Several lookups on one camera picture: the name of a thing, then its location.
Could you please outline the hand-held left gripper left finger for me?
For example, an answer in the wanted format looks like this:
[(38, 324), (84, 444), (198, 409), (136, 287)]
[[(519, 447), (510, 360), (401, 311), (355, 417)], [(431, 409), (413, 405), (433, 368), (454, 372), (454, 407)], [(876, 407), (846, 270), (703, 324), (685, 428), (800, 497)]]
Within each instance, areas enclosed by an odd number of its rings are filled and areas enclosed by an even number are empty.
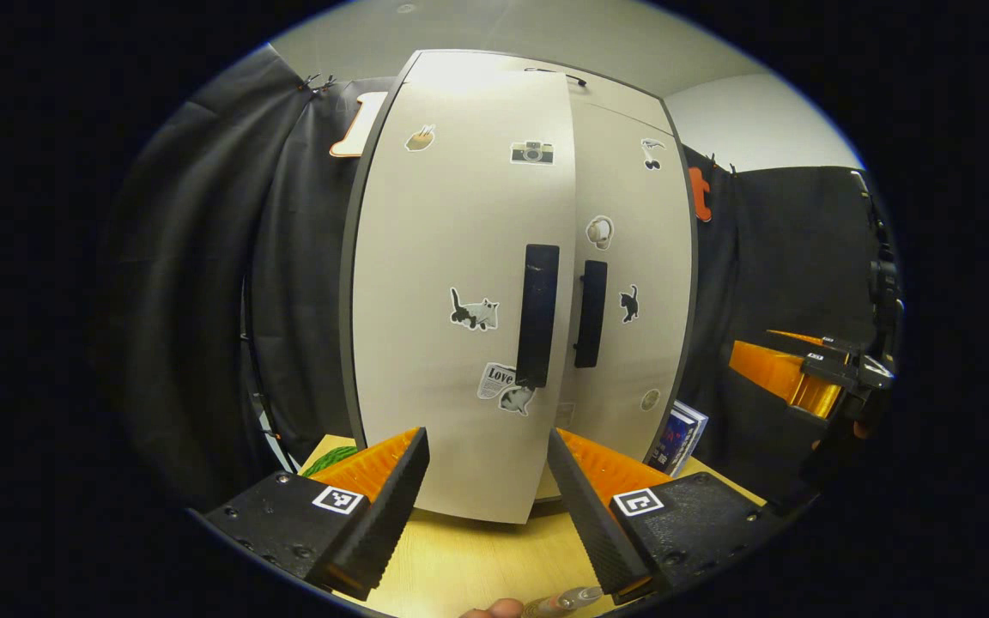
[(313, 475), (272, 473), (203, 515), (248, 558), (329, 593), (365, 601), (395, 553), (429, 465), (412, 427)]

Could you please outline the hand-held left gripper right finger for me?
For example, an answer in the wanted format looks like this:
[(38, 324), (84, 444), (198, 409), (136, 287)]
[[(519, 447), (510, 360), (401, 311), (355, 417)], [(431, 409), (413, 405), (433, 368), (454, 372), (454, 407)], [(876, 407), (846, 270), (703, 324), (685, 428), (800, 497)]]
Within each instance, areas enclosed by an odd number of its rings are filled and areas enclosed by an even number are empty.
[(687, 593), (788, 524), (710, 472), (680, 478), (554, 427), (547, 466), (616, 605)]

